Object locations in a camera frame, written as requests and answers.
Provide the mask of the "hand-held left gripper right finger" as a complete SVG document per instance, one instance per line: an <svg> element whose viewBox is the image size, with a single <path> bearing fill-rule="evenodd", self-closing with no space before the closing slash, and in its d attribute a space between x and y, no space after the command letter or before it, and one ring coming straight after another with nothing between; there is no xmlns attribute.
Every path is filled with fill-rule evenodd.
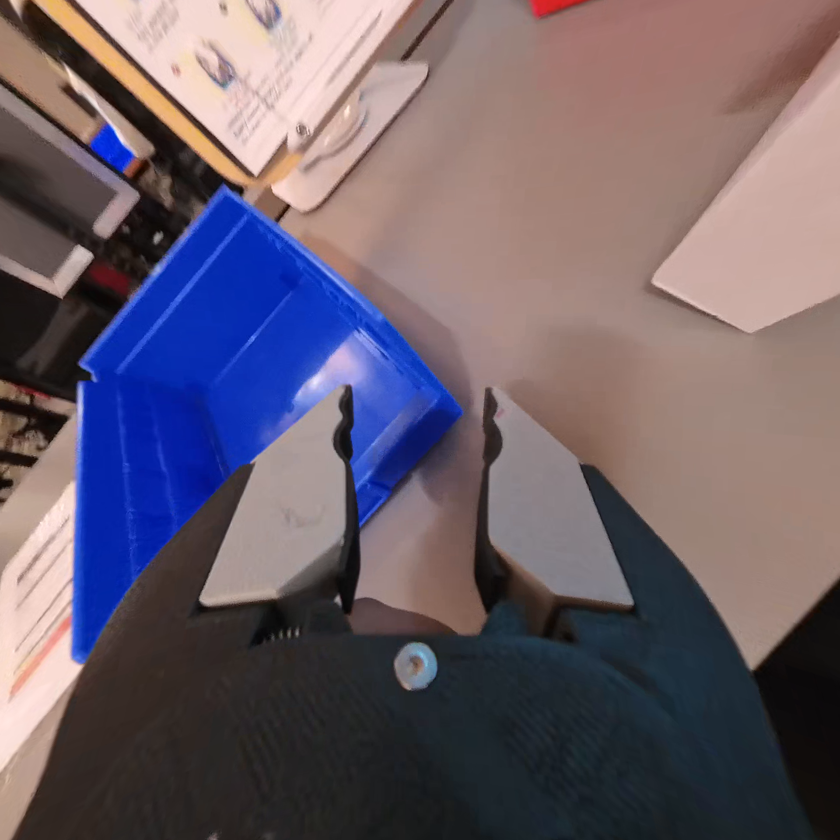
<svg viewBox="0 0 840 840"><path fill-rule="evenodd" d="M628 613L634 599L579 459L496 387L485 390L476 587L489 614Z"/></svg>

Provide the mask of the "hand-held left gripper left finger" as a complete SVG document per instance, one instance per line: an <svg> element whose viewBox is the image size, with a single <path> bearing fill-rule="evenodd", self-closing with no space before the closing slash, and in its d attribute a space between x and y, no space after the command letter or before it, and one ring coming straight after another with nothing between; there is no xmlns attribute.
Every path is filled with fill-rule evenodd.
<svg viewBox="0 0 840 840"><path fill-rule="evenodd" d="M202 607L311 598L350 610L360 574L353 423L352 387L341 385L251 463Z"/></svg>

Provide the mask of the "blue plastic bin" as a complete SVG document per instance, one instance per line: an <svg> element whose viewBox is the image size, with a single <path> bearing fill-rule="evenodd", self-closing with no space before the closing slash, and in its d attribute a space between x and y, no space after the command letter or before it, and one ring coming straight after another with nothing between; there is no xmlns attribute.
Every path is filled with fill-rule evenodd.
<svg viewBox="0 0 840 840"><path fill-rule="evenodd" d="M339 385L360 524L462 417L387 318L220 187L80 361L71 655L238 467Z"/></svg>

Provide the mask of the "white cardboard box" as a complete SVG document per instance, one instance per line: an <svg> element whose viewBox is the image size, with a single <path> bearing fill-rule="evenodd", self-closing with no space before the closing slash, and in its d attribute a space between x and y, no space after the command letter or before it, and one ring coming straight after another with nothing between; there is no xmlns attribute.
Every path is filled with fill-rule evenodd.
<svg viewBox="0 0 840 840"><path fill-rule="evenodd" d="M838 41L651 283L743 333L838 296Z"/></svg>

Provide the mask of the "printed paper sheet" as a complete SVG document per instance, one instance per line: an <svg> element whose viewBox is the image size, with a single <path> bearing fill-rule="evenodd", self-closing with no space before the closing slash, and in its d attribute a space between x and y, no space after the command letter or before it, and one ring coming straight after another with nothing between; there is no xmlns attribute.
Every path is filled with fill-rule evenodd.
<svg viewBox="0 0 840 840"><path fill-rule="evenodd" d="M1 770L81 669L71 656L76 483L7 563L1 581Z"/></svg>

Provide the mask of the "wooden sign board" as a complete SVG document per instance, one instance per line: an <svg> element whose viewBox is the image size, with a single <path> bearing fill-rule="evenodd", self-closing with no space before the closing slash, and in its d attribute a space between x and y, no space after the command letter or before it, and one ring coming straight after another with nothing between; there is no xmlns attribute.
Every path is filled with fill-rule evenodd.
<svg viewBox="0 0 840 840"><path fill-rule="evenodd" d="M316 128L315 134L303 144L298 151L289 151L284 147L278 157L269 164L263 175L255 178L244 176L230 160L226 159L218 149L214 148L201 130L192 126L173 106L168 105L162 96L149 87L136 70L132 70L127 62L120 57L115 49L109 47L101 36L98 36L89 24L79 16L69 5L70 2L32 2L47 18L59 27L71 39L85 56L97 62L111 79L120 84L131 96L148 109L168 130L172 131L181 141L188 145L197 155L222 176L227 182L256 190L270 189L272 184L285 177L299 162L306 144L313 140L315 134L323 129L332 116L343 105L345 99L361 83L374 64L380 61L416 61L404 57L409 43L415 36L421 34L425 25L431 24L436 13L441 12L445 2L416 2L413 11L395 29L386 40L380 52L372 63L363 69L359 77L345 91L339 104L327 114L325 120Z"/></svg>

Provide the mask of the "small blue bin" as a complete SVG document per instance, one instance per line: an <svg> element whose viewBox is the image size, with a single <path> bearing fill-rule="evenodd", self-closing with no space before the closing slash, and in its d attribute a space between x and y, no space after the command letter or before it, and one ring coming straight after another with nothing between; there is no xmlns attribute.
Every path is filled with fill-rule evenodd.
<svg viewBox="0 0 840 840"><path fill-rule="evenodd" d="M88 145L99 158L124 175L130 174L139 165L140 158L107 122L93 135Z"/></svg>

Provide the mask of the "grey equipment case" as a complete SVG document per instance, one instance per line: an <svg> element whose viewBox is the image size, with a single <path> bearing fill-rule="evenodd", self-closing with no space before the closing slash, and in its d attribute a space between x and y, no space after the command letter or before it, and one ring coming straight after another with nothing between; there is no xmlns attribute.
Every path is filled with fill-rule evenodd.
<svg viewBox="0 0 840 840"><path fill-rule="evenodd" d="M140 198L121 173L2 81L2 272L63 298Z"/></svg>

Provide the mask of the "white sign stand base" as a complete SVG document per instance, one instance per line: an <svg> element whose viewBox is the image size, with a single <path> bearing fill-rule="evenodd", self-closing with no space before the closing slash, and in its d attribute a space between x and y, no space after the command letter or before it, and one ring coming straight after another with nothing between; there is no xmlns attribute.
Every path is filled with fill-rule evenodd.
<svg viewBox="0 0 840 840"><path fill-rule="evenodd" d="M315 134L290 172L271 186L273 195L300 214L325 203L361 163L427 80L428 64L380 61Z"/></svg>

